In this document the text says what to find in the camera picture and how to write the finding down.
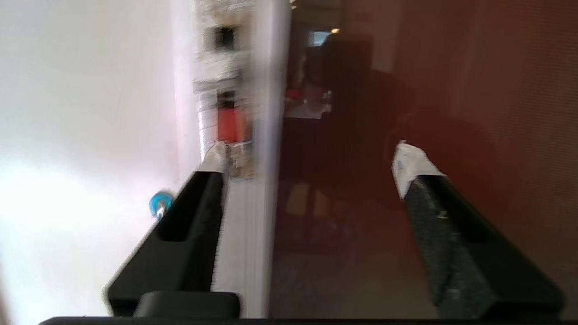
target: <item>blue object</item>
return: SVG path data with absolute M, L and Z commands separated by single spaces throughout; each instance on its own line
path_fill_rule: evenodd
M 174 196 L 168 191 L 159 191 L 150 198 L 149 209 L 153 218 L 160 220 L 162 215 L 171 207 Z

